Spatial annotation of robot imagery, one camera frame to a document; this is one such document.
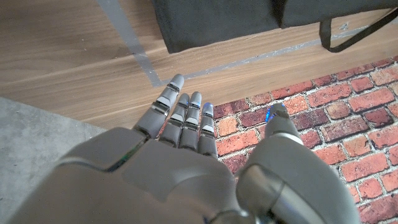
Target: concrete floor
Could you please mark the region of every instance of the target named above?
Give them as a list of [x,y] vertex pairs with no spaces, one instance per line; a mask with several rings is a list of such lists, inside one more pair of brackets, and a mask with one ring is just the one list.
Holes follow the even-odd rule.
[[5,223],[53,162],[105,131],[48,111],[0,98],[0,223]]

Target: brick floor mat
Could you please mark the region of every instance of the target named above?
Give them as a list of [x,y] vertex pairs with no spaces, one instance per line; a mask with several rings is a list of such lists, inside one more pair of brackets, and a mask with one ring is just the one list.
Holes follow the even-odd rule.
[[232,172],[283,103],[304,144],[354,197],[363,223],[398,224],[398,56],[215,107],[220,160]]

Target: white robotic hand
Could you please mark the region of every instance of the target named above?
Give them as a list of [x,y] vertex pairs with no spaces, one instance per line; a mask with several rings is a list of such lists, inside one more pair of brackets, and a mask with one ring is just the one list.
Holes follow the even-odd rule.
[[182,94],[176,75],[132,129],[83,142],[27,198],[11,223],[356,224],[352,196],[303,146],[281,104],[238,172],[219,162],[213,105]]

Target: robot finger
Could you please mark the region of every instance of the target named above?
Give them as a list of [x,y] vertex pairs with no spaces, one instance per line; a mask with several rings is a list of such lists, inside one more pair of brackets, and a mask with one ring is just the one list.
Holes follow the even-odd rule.
[[218,158],[216,139],[214,137],[213,105],[205,103],[199,129],[198,153]]
[[171,107],[173,107],[183,84],[184,77],[182,75],[174,76],[133,129],[146,134],[149,138],[155,138],[164,124]]
[[201,94],[197,91],[192,93],[178,148],[197,152],[200,102]]
[[164,128],[159,140],[166,144],[170,144],[173,147],[178,146],[180,140],[181,130],[185,121],[185,114],[187,113],[189,104],[189,96],[183,93],[178,99],[175,109],[167,121],[166,127]]

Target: robotic hand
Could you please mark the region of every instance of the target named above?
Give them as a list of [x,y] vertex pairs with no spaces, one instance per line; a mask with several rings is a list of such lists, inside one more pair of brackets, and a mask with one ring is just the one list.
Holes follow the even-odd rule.
[[10,223],[359,223],[338,176],[303,146],[282,105],[239,180],[218,162],[213,105],[176,75],[133,129],[77,145]]

